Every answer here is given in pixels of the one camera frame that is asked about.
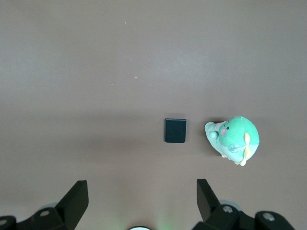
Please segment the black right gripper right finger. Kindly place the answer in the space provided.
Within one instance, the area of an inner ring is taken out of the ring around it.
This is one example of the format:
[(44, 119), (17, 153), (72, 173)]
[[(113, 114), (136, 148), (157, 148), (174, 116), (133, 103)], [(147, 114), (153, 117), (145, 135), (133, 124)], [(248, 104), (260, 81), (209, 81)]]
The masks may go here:
[(202, 221), (193, 230), (237, 230), (239, 211), (232, 205), (221, 204), (206, 179), (197, 180), (197, 206)]

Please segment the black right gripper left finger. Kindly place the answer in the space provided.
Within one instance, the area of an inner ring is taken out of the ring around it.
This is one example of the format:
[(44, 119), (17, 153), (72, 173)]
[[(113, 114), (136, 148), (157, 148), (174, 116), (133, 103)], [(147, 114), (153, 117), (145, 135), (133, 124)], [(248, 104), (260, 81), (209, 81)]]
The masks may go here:
[(75, 230), (88, 208), (86, 180), (77, 181), (55, 207), (46, 207), (16, 224), (16, 230)]

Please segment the brown table cover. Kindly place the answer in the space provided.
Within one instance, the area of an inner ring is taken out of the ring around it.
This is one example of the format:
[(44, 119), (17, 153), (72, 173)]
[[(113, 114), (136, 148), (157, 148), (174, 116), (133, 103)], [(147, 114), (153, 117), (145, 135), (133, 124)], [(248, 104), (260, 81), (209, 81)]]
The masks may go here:
[[(204, 130), (236, 116), (260, 137), (244, 166)], [(0, 0), (0, 215), (86, 180), (76, 230), (191, 230), (202, 178), (307, 230), (307, 0)]]

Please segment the green dinosaur plush toy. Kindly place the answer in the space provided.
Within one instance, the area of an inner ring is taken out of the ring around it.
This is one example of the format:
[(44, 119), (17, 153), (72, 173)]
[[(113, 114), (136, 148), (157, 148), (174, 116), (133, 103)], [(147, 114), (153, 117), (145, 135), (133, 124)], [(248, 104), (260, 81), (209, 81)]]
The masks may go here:
[(257, 128), (242, 116), (220, 123), (208, 122), (204, 130), (211, 146), (236, 165), (246, 165), (260, 144)]

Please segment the black phone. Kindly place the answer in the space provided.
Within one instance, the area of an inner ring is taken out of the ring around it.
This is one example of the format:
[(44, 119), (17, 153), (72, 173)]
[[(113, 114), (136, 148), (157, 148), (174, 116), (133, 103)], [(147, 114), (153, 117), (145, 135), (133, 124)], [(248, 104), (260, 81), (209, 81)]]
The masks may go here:
[(165, 119), (165, 142), (185, 143), (186, 141), (186, 119)]

